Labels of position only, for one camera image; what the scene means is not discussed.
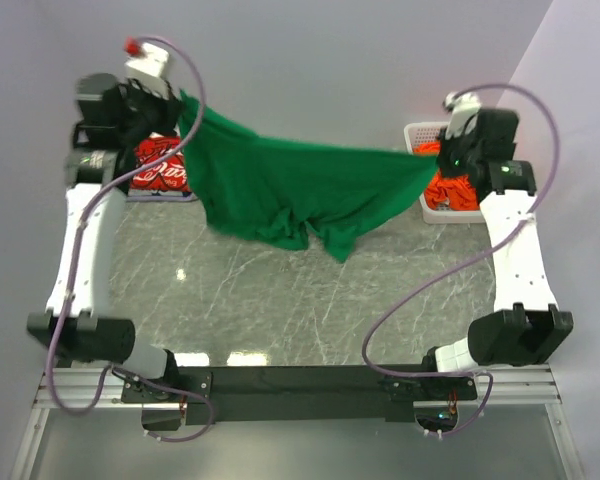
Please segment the green t-shirt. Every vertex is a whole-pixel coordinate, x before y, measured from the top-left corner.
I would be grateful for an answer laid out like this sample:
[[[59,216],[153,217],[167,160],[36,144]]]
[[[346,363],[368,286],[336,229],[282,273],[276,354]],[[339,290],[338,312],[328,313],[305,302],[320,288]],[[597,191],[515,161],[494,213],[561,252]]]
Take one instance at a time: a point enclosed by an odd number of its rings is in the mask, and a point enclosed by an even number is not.
[[[437,171],[432,156],[265,137],[182,94],[189,188],[214,231],[299,251],[316,236],[344,262],[357,240],[411,207]]]

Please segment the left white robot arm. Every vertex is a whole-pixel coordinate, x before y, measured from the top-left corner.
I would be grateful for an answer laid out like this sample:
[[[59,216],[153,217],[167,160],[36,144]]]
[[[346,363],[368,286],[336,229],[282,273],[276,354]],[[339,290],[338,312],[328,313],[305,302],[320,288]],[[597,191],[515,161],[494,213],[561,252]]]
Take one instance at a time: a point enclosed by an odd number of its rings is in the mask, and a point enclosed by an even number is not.
[[[156,401],[173,399],[180,378],[172,354],[137,339],[132,320],[109,306],[108,279],[115,232],[128,198],[136,147],[154,133],[172,134],[181,111],[168,81],[97,73],[78,80],[74,125],[65,160],[66,228],[56,281],[28,333],[58,359],[106,361],[145,377]]]

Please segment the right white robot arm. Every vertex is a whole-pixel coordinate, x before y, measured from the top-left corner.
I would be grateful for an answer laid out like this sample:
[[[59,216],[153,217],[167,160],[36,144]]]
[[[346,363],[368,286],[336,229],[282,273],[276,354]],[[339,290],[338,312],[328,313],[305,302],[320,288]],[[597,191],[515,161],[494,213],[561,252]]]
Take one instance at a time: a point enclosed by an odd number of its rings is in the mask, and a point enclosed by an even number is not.
[[[441,171],[466,174],[495,251],[492,313],[471,322],[465,338],[437,347],[419,374],[424,395],[440,399],[454,386],[452,372],[479,367],[545,363],[572,332],[574,320],[559,308],[544,268],[536,217],[538,197],[531,164],[515,159],[518,115],[481,108],[461,133],[440,133]]]

